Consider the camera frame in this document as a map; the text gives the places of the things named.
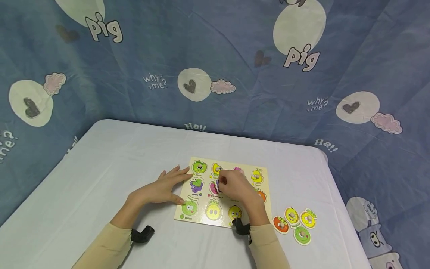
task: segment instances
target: green apple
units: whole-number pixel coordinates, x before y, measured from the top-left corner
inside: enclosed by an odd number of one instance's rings
[[[193,164],[193,171],[195,173],[203,174],[208,169],[208,165],[202,161],[196,160]]]

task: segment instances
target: black clip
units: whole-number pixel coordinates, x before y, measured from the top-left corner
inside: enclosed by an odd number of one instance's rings
[[[249,230],[251,229],[251,224],[248,223],[246,225],[243,225],[242,220],[240,218],[234,219],[232,221],[232,224],[235,228],[234,230],[236,231],[236,233],[238,235],[247,235],[248,236],[248,242],[249,242],[249,244],[251,244],[252,239],[251,239],[251,235],[249,233]]]
[[[146,226],[142,232],[138,232],[137,230],[132,229],[132,242],[138,244],[148,243],[154,233],[155,230],[151,226]]]

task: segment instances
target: pink cloud print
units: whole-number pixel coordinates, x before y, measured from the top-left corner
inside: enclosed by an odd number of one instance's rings
[[[223,79],[220,79],[217,82],[211,83],[211,91],[213,91],[216,94],[232,93],[235,90],[236,90],[236,86],[231,84],[231,82],[225,81]]]
[[[370,119],[376,127],[381,128],[383,131],[393,134],[401,134],[403,128],[400,126],[400,121],[395,120],[391,114],[376,113]]]
[[[54,94],[58,94],[61,86],[66,83],[66,79],[67,77],[63,73],[53,73],[52,75],[46,75],[43,88],[50,96],[53,96]]]

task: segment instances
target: wooden puzzle board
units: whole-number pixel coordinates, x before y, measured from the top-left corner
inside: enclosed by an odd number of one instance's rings
[[[193,173],[193,177],[182,186],[181,197],[185,204],[177,206],[175,219],[221,227],[232,227],[232,221],[236,218],[241,218],[244,224],[249,222],[243,205],[219,191],[218,176],[222,169],[243,173],[264,200],[267,215],[271,219],[266,168],[199,157],[191,157],[190,173]]]

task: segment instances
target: beige sleeve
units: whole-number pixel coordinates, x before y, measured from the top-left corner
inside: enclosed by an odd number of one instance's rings
[[[290,269],[272,224],[251,226],[252,256],[257,269]]]
[[[108,223],[72,269],[117,269],[131,248],[132,231]]]

